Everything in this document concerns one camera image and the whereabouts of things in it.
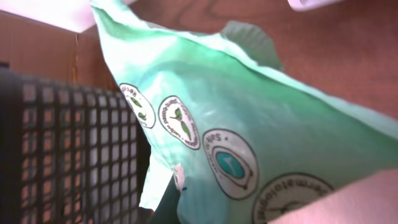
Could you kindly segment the light teal candy packet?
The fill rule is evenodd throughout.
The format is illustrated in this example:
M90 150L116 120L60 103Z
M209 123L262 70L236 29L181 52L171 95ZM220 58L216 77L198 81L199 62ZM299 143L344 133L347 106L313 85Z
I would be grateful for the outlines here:
M397 122L282 72L272 40L229 22L216 34L91 2L105 62L151 146L140 205L180 223L267 223L397 167Z

